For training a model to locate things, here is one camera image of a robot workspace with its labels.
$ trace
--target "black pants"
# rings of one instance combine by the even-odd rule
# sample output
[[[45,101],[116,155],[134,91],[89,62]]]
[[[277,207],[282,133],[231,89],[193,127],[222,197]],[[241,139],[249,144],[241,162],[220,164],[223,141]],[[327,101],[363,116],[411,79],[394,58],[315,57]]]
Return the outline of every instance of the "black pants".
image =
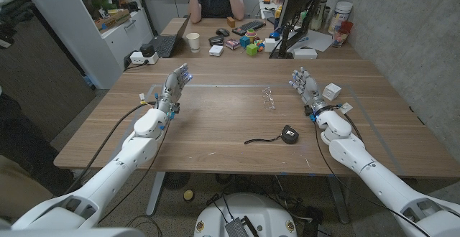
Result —
[[[0,96],[0,155],[19,164],[53,195],[62,195],[73,182],[69,169],[53,164],[58,151],[6,94]]]

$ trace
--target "green cube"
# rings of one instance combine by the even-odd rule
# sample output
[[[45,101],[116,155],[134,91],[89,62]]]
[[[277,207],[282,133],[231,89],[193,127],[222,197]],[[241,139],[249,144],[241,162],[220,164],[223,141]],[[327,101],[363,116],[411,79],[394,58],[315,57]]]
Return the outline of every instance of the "green cube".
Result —
[[[256,55],[257,54],[257,45],[256,44],[249,44],[246,47],[246,53],[248,55]]]

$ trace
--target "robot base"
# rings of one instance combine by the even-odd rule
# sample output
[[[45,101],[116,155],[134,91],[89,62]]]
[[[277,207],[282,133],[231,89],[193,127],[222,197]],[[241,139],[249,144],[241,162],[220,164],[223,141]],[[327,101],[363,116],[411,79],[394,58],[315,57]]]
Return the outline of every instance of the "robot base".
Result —
[[[260,237],[297,236],[293,218],[282,206],[268,197],[253,193],[236,193],[226,195],[225,199],[229,209],[226,208],[223,198],[216,200],[216,205],[222,210],[228,222],[232,222],[230,210],[234,218],[248,217]],[[225,230],[224,217],[219,209],[214,204],[210,204],[201,212],[195,224],[195,237],[229,236]],[[248,225],[244,225],[244,230],[248,236],[253,236]]]

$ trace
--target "desk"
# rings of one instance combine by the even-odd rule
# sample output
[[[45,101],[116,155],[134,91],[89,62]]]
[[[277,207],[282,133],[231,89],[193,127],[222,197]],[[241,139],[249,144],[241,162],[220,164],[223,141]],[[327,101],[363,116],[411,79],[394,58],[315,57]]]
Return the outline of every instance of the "desk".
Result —
[[[180,19],[174,19],[163,34],[174,34],[173,30],[176,27],[177,31],[179,26]],[[201,35],[200,53],[192,54],[183,42],[175,50],[174,58],[126,71],[59,153],[55,164],[85,167],[119,118],[138,105],[139,93],[154,99],[166,76],[186,62],[194,78],[183,90],[180,114],[172,121],[152,166],[155,171],[329,175],[331,172],[316,146],[313,123],[303,115],[300,96],[288,85],[292,71],[303,66],[320,88],[329,83],[343,88],[333,103],[348,102],[354,107],[349,115],[359,128],[368,152],[396,175],[460,176],[460,165],[376,67],[361,60],[349,45],[318,52],[317,60],[269,60],[268,53],[250,57],[241,54],[242,48],[232,51],[226,47],[221,57],[210,57],[208,38],[219,27],[228,28],[225,19],[189,24],[184,36],[189,32]],[[264,28],[258,33],[267,35],[269,31]],[[262,103],[262,90],[267,86],[272,89],[274,111],[266,110]],[[120,150],[135,120],[146,110],[128,116],[121,123],[93,168],[103,167],[114,151]],[[253,138],[271,139],[286,124],[299,132],[297,144],[287,145],[282,141],[243,144]],[[320,143],[336,174],[353,175]]]

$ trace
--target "white cabinet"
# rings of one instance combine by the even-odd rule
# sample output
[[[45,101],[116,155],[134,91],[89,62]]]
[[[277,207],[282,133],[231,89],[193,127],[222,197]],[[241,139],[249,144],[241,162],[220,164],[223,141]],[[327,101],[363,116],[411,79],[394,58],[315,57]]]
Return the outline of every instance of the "white cabinet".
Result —
[[[100,34],[82,0],[32,0],[86,75],[99,89],[109,89],[124,70],[123,59],[153,38],[145,10]]]
[[[121,69],[124,69],[124,57],[132,50],[138,50],[142,44],[149,43],[153,35],[147,23],[145,11],[141,9],[131,13],[131,19],[102,34],[111,53]]]

